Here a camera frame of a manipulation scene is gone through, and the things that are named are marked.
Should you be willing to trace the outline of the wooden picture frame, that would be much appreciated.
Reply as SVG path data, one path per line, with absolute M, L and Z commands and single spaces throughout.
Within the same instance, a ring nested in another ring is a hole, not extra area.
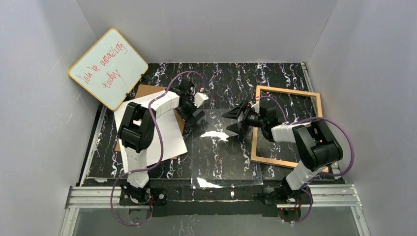
M 296 96 L 304 96 L 304 97 L 311 97 L 312 100 L 315 102 L 315 108 L 316 108 L 316 114 L 319 117 L 323 116 L 323 109 L 322 109 L 322 100 L 321 95 L 317 92 L 309 92 L 309 91 L 302 91 L 302 90 L 294 90 L 294 89 L 286 89 L 286 88 L 275 88 L 275 87 L 267 87 L 267 86 L 256 86 L 255 96 L 260 97 L 261 92 L 275 92 L 275 93 L 282 93 L 282 94 L 288 94 L 288 95 L 296 95 Z M 257 155 L 258 151 L 258 128 L 253 128 L 252 132 L 252 147 L 251 147 L 251 156 L 250 161 L 267 164 L 267 165 L 273 165 L 278 167 L 284 167 L 284 168 L 295 168 L 297 166 L 297 162 L 291 162 L 286 160 L 277 160 L 272 158 L 266 158 L 261 157 Z

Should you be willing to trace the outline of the printed colour photo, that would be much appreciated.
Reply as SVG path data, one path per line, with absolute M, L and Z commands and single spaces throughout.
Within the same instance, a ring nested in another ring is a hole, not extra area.
M 150 95 L 135 98 L 133 99 L 133 102 L 141 104 L 142 102 L 147 102 L 148 100 L 156 98 L 162 93 L 163 91 L 159 91 Z M 119 131 L 119 126 L 121 124 L 127 105 L 128 105 L 128 102 L 123 102 L 121 103 L 119 108 L 114 111 L 117 131 Z M 162 161 L 171 159 L 173 157 L 176 157 L 176 156 L 179 156 L 188 152 L 174 111 L 175 110 L 170 110 L 169 112 L 160 116 L 156 120 L 158 127 L 160 129 L 161 135 L 162 135 L 162 140 L 163 140 L 164 154 L 163 154 Z M 121 140 L 119 140 L 118 142 L 119 142 L 119 147 L 120 147 L 120 153 L 122 156 L 123 169 L 125 172 L 128 172 L 130 170 L 130 167 L 128 165 L 127 154 L 126 154 L 125 149 L 121 146 L 122 144 Z M 159 137 L 157 135 L 157 131 L 155 128 L 153 141 L 151 145 L 149 146 L 149 148 L 147 149 L 147 165 L 151 166 L 157 163 L 159 158 L 160 158 L 160 141 L 159 141 Z

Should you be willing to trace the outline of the clear frame glass sheet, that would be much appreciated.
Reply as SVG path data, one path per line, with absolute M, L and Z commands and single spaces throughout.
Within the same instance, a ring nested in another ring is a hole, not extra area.
M 260 165 L 250 160 L 251 138 L 227 130 L 236 122 L 223 118 L 225 109 L 205 109 L 191 130 L 191 183 L 194 188 L 263 184 Z

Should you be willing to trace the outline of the brown frame backing board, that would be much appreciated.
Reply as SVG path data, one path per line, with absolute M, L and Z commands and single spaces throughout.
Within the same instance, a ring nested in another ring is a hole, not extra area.
M 160 95 L 164 90 L 164 87 L 140 85 L 133 101 L 137 103 L 148 101 Z M 164 145 L 164 156 L 162 160 L 177 159 L 180 155 L 187 153 L 187 148 L 182 137 L 185 122 L 178 115 L 176 110 L 171 110 L 157 118 L 157 123 L 162 134 Z M 147 164 L 155 164 L 158 161 L 159 156 L 160 142 L 157 133 L 155 132 L 154 139 L 147 151 Z

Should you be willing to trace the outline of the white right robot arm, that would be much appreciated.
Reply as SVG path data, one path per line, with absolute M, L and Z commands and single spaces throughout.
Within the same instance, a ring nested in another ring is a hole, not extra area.
M 304 189 L 326 167 L 342 159 L 343 150 L 324 120 L 313 118 L 290 123 L 278 115 L 281 109 L 280 105 L 262 107 L 259 103 L 244 100 L 223 113 L 222 117 L 236 120 L 226 129 L 239 135 L 254 127 L 259 128 L 270 142 L 296 145 L 300 161 L 282 180 L 280 187 L 281 192 L 290 195 Z

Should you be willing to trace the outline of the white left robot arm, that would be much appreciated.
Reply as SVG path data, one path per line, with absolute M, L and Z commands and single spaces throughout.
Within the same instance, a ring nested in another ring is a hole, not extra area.
M 144 189 L 149 181 L 147 152 L 155 134 L 161 148 L 157 163 L 163 159 L 164 138 L 158 119 L 176 111 L 185 127 L 192 127 L 204 116 L 201 108 L 208 99 L 203 88 L 196 90 L 191 81 L 183 80 L 178 86 L 168 87 L 156 97 L 127 103 L 118 129 L 118 138 L 127 155 L 127 185 L 130 188 Z

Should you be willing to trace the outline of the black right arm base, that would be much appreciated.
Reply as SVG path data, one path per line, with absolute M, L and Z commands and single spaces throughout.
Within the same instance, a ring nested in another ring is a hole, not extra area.
M 309 187 L 299 190 L 285 189 L 284 187 L 266 187 L 260 193 L 261 201 L 266 205 L 281 205 L 313 203 Z

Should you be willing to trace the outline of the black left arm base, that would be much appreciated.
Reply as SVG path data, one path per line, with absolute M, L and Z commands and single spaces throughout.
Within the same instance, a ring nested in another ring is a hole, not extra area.
M 168 193 L 162 188 L 133 189 L 121 187 L 119 204 L 121 206 L 164 206 Z

